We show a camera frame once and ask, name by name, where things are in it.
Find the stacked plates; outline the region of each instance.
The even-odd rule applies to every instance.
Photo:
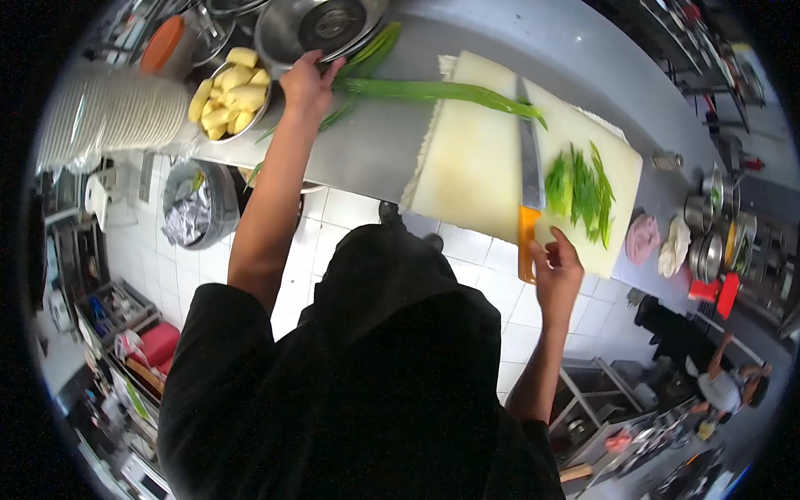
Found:
[[[38,168],[80,165],[82,158],[107,151],[164,146],[183,124],[190,97],[179,83],[132,69],[80,65],[50,100],[38,136]]]

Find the shoe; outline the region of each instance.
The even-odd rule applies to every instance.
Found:
[[[436,249],[437,252],[441,253],[442,250],[445,249],[445,241],[436,233],[428,233],[422,237],[422,240],[431,245],[433,248]]]
[[[395,203],[381,202],[378,205],[378,218],[384,226],[404,226],[399,208]]]
[[[634,317],[634,324],[636,326],[642,325],[642,320],[647,314],[649,308],[658,305],[658,299],[653,297],[652,295],[648,295],[642,299],[642,303],[639,304],[639,309],[636,311],[636,316]]]

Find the orange knife handle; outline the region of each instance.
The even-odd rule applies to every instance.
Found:
[[[525,283],[536,284],[536,274],[534,273],[534,255],[530,251],[530,242],[536,236],[536,221],[542,216],[542,212],[527,206],[519,207],[519,226],[517,234],[518,247],[518,270],[517,276]]]

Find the white shirt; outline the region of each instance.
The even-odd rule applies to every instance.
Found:
[[[733,414],[742,406],[742,393],[736,381],[736,377],[726,371],[720,372],[714,380],[706,373],[698,377],[698,386],[714,408]]]

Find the orange lid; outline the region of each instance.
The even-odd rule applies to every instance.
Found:
[[[179,15],[164,21],[147,44],[139,70],[148,74],[160,70],[172,55],[184,30],[183,18]]]

